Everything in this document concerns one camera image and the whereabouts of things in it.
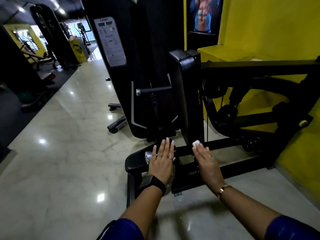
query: yellow wall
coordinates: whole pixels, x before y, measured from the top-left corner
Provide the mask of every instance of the yellow wall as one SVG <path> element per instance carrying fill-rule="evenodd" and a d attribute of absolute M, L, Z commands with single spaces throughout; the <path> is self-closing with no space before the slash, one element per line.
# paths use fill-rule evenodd
<path fill-rule="evenodd" d="M 19 48 L 22 47 L 22 43 L 13 34 L 13 31 L 18 31 L 19 29 L 28 30 L 32 39 L 34 40 L 35 44 L 39 48 L 38 50 L 35 50 L 34 52 L 39 56 L 43 56 L 43 54 L 46 52 L 46 49 L 44 48 L 43 44 L 41 43 L 39 38 L 36 36 L 36 34 L 34 33 L 33 29 L 31 28 L 31 26 L 29 24 L 6 24 L 6 25 L 4 25 L 4 28 L 7 30 L 7 32 L 9 33 L 9 35 L 11 36 L 11 38 L 14 40 L 14 42 L 17 44 L 17 46 Z"/>
<path fill-rule="evenodd" d="M 316 59 L 320 55 L 320 0 L 225 0 L 219 44 L 272 57 Z M 287 76 L 299 82 L 303 76 Z M 320 101 L 302 129 L 278 158 L 320 199 Z"/>

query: instruction sticker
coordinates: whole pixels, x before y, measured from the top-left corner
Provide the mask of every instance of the instruction sticker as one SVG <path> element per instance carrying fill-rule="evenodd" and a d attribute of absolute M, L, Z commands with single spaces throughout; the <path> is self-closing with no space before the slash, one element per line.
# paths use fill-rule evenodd
<path fill-rule="evenodd" d="M 97 18 L 94 20 L 94 23 L 109 65 L 111 67 L 125 65 L 127 59 L 114 18 Z"/>

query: sleeve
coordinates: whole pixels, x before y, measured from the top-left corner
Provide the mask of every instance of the sleeve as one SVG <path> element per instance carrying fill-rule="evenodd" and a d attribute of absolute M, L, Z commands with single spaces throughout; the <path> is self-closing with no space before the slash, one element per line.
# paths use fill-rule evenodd
<path fill-rule="evenodd" d="M 320 232 L 287 216 L 275 218 L 266 230 L 265 240 L 319 240 Z"/>
<path fill-rule="evenodd" d="M 144 238 L 133 221 L 121 218 L 110 222 L 97 240 L 144 240 Z"/>

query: finger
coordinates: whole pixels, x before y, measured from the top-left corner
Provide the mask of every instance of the finger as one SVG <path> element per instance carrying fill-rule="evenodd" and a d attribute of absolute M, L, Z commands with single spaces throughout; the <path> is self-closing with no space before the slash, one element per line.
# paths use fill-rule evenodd
<path fill-rule="evenodd" d="M 196 147 L 197 147 L 197 150 L 198 150 L 199 154 L 202 156 L 202 158 L 204 160 L 209 159 L 210 153 L 208 153 L 208 150 L 206 150 L 201 143 L 198 144 Z"/>
<path fill-rule="evenodd" d="M 195 159 L 198 161 L 199 164 L 205 161 L 203 157 L 200 155 L 200 153 L 198 152 L 196 147 L 193 147 L 192 151 L 194 153 Z"/>
<path fill-rule="evenodd" d="M 159 147 L 159 151 L 158 151 L 158 158 L 160 159 L 161 157 L 163 157 L 163 150 L 165 148 L 165 140 L 162 140 L 161 145 Z"/>
<path fill-rule="evenodd" d="M 167 137 L 166 141 L 165 141 L 164 151 L 163 151 L 163 158 L 167 158 L 168 157 L 169 149 L 170 149 L 170 140 Z"/>
<path fill-rule="evenodd" d="M 174 141 L 171 142 L 168 157 L 171 157 L 172 159 L 174 159 Z"/>
<path fill-rule="evenodd" d="M 152 156 L 151 156 L 150 164 L 154 163 L 156 158 L 157 158 L 157 146 L 154 145 L 153 149 L 152 149 Z"/>

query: forearm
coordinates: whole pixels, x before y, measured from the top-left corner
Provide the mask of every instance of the forearm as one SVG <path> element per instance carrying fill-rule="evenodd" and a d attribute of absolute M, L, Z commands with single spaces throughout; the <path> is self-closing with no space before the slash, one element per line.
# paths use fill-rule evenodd
<path fill-rule="evenodd" d="M 133 221 L 141 230 L 144 239 L 146 239 L 161 196 L 162 191 L 158 187 L 150 186 L 146 188 L 120 218 Z"/>
<path fill-rule="evenodd" d="M 255 239 L 264 239 L 270 223 L 280 214 L 237 189 L 226 188 L 221 201 Z"/>

